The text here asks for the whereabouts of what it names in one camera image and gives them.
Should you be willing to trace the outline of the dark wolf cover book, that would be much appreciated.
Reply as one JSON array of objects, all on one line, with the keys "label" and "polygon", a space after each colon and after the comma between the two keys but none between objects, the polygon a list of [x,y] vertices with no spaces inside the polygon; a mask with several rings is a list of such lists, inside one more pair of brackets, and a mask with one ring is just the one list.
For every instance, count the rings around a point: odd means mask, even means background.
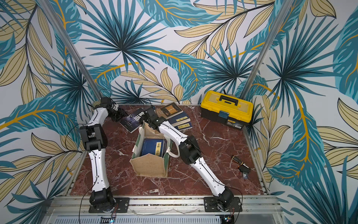
[{"label": "dark wolf cover book", "polygon": [[141,117],[144,115],[144,113],[145,113],[144,109],[142,109],[142,108],[137,109],[132,114],[122,118],[119,123],[129,133],[133,133],[141,126],[140,120],[141,120]]}]

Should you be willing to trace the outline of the brown cover book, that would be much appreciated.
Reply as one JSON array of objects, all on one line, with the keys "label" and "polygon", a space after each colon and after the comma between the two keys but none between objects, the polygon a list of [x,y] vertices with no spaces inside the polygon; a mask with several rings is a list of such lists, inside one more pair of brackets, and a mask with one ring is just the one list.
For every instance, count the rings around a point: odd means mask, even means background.
[{"label": "brown cover book", "polygon": [[181,114],[182,112],[183,110],[176,103],[170,103],[168,105],[156,109],[156,114],[159,117],[163,117],[165,119],[172,118],[178,114]]}]

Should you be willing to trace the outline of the green burlap Christmas bag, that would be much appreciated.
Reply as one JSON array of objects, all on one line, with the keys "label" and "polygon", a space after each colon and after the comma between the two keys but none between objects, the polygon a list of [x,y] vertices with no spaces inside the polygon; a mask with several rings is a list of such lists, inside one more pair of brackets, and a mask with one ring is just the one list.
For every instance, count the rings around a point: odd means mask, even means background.
[{"label": "green burlap Christmas bag", "polygon": [[137,176],[167,178],[170,157],[180,153],[175,143],[144,122],[132,150],[130,164]]}]

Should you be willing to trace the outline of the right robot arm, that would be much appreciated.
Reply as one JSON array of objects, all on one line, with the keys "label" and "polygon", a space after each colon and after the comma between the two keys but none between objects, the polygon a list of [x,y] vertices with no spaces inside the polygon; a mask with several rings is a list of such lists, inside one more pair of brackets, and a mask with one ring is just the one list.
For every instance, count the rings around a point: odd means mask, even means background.
[{"label": "right robot arm", "polygon": [[234,199],[233,192],[220,181],[204,160],[196,138],[188,136],[170,124],[164,117],[156,114],[155,107],[151,106],[144,111],[141,122],[145,122],[153,130],[158,131],[172,140],[182,161],[193,167],[209,186],[215,199],[215,206],[220,211],[227,211]]}]

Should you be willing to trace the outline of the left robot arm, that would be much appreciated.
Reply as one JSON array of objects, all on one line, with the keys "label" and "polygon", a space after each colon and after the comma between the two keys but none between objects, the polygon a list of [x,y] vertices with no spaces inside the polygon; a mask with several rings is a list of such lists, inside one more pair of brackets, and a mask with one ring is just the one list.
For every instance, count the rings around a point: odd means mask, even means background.
[{"label": "left robot arm", "polygon": [[104,213],[112,212],[116,207],[116,201],[106,174],[105,150],[108,139],[103,124],[107,117],[118,122],[127,115],[126,111],[111,98],[103,97],[100,104],[94,107],[94,114],[89,122],[80,128],[80,136],[92,168],[92,192],[89,202],[91,208]]}]

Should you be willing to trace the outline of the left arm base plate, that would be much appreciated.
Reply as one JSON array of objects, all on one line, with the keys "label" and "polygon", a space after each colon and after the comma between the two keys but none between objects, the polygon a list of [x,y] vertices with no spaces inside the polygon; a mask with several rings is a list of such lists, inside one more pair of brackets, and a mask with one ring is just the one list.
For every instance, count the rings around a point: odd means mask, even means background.
[{"label": "left arm base plate", "polygon": [[129,201],[129,197],[115,197],[114,202],[93,202],[90,203],[89,213],[126,213]]}]

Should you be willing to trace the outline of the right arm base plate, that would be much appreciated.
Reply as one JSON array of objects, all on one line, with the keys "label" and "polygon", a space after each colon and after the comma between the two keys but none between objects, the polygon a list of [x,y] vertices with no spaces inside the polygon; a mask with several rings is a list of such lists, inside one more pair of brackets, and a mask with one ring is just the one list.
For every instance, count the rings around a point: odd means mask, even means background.
[{"label": "right arm base plate", "polygon": [[205,212],[242,212],[241,200],[234,197],[231,202],[222,202],[215,197],[204,198]]}]

